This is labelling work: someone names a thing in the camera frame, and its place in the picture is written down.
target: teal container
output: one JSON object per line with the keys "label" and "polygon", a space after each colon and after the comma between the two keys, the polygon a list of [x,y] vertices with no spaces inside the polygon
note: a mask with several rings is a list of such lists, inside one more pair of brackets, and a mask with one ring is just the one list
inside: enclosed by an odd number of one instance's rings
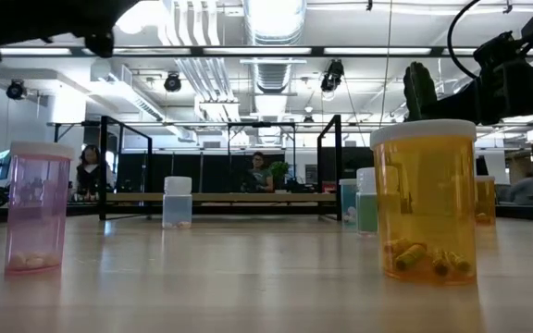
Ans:
{"label": "teal container", "polygon": [[342,222],[348,225],[357,223],[357,203],[355,194],[357,193],[357,179],[341,179],[341,209]]}
{"label": "teal container", "polygon": [[373,193],[355,194],[357,203],[357,232],[362,235],[378,233],[378,196]]}

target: ceiling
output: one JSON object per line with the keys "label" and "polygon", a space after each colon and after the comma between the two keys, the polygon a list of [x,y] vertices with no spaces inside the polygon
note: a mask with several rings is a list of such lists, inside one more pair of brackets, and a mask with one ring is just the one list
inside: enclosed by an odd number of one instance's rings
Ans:
{"label": "ceiling", "polygon": [[[444,46],[446,32],[453,19],[453,13],[460,10],[467,1],[427,0],[425,4],[416,0],[399,2],[374,1],[373,10],[366,11],[364,1],[308,0],[305,15],[304,33],[301,44],[317,45],[368,45],[368,46]],[[533,16],[533,1],[510,1],[514,11],[503,14],[506,1],[483,1],[474,8],[476,13],[464,16],[459,22],[454,36],[454,44],[459,46],[479,46],[504,31],[513,31],[519,37],[521,28]],[[240,16],[242,1],[223,0],[217,3],[217,30],[224,45],[245,45],[244,17]],[[115,28],[117,47],[120,46],[159,46],[156,13],[149,13],[145,21],[150,25],[137,34],[127,34]],[[55,38],[59,45],[83,45],[72,36]],[[42,45],[40,41],[30,41],[19,45]],[[250,66],[240,63],[242,58],[227,57],[225,66],[230,85],[238,98],[240,116],[255,114],[254,85]],[[323,101],[319,82],[330,58],[306,58],[304,64],[293,65],[291,96],[285,110],[288,118],[301,121],[307,106],[313,108],[314,115],[324,115],[326,120],[333,114],[344,114],[344,120],[357,115],[361,119],[379,121],[383,111],[384,121],[396,118],[401,121],[405,109],[403,105],[402,76],[413,59],[386,58],[342,58],[345,81],[335,92],[332,101]],[[90,66],[93,58],[7,58],[4,65],[11,68],[50,68],[62,72],[84,86],[90,84]],[[417,59],[423,63],[436,81],[438,92],[450,94],[455,87],[463,84],[465,75],[457,69],[449,58]],[[182,78],[179,92],[166,92],[164,80],[169,71],[178,71],[175,59],[171,57],[114,57],[113,68],[125,66],[134,75],[137,87],[146,98],[162,108],[162,112],[175,120],[200,120],[192,108],[195,93],[192,86]],[[471,70],[477,64],[471,59],[462,59]],[[117,106],[111,116],[133,121],[139,111],[130,104],[108,100]],[[107,113],[99,106],[89,110],[92,114]]]}

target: table surface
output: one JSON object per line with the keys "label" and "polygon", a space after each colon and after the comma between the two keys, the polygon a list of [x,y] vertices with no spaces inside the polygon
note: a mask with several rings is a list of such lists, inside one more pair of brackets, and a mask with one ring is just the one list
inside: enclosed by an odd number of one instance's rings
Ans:
{"label": "table surface", "polygon": [[0,332],[533,332],[533,221],[478,228],[478,283],[380,273],[377,238],[314,216],[73,217],[63,270],[4,277]]}

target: spotlight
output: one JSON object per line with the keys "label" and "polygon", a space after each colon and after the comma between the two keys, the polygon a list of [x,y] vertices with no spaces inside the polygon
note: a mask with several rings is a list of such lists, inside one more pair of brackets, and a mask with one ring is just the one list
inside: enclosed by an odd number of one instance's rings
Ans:
{"label": "spotlight", "polygon": [[320,85],[327,101],[334,98],[334,91],[341,84],[342,76],[344,76],[344,67],[341,60],[333,59],[328,70],[324,73],[324,79],[322,79],[322,84]]}
{"label": "spotlight", "polygon": [[164,88],[166,88],[166,91],[169,93],[175,93],[182,88],[182,84],[180,83],[179,79],[179,73],[178,72],[169,72],[167,74],[166,82],[164,82]]}
{"label": "spotlight", "polygon": [[23,80],[12,80],[9,87],[6,90],[7,98],[13,99],[16,101],[23,100],[26,98],[27,91],[24,88]]}

